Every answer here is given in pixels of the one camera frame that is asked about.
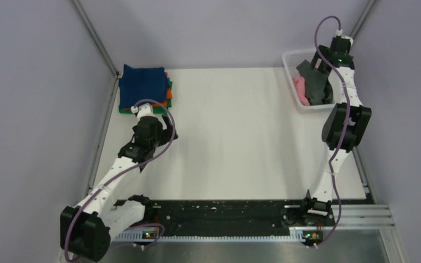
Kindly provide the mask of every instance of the gray wall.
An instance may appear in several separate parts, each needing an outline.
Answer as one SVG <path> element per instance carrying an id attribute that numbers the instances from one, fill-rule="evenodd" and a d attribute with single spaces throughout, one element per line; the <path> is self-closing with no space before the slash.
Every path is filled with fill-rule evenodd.
<path id="1" fill-rule="evenodd" d="M 421 1 L 381 1 L 354 46 L 356 85 L 372 119 L 361 142 L 410 262 L 421 262 Z"/>
<path id="2" fill-rule="evenodd" d="M 54 262 L 112 76 L 69 1 L 0 1 L 0 262 Z"/>
<path id="3" fill-rule="evenodd" d="M 118 70 L 135 67 L 282 66 L 281 54 L 314 47 L 335 14 L 350 32 L 367 0 L 82 0 Z M 334 21 L 322 26 L 329 43 Z"/>

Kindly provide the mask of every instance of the blue cloth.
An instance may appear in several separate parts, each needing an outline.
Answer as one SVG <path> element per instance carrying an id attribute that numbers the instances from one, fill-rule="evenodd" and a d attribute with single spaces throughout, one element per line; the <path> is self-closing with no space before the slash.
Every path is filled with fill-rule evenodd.
<path id="1" fill-rule="evenodd" d="M 167 76 L 163 67 L 132 68 L 123 65 L 123 76 L 118 81 L 118 87 L 119 108 L 130 108 L 142 99 L 167 100 Z"/>

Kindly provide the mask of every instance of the white table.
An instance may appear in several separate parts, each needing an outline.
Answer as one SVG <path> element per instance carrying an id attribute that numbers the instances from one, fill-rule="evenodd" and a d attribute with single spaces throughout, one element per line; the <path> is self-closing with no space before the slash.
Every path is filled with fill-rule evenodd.
<path id="1" fill-rule="evenodd" d="M 283 68 L 167 70 L 178 140 L 122 198 L 302 199 L 315 180 L 329 111 L 298 112 Z M 95 183 L 132 138 L 134 115 L 109 122 Z M 365 199 L 352 155 L 337 178 L 342 199 Z"/>

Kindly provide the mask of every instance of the stack of folded clothes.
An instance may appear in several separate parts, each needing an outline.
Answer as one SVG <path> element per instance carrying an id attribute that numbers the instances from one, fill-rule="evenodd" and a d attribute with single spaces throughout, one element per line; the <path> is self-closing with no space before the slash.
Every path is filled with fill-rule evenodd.
<path id="1" fill-rule="evenodd" d="M 131 107 L 139 100 L 151 99 L 167 108 L 172 106 L 172 81 L 163 67 L 132 68 L 123 65 L 122 78 L 118 80 L 120 88 L 120 113 L 132 113 Z M 159 105 L 153 105 L 156 114 L 166 111 Z"/>

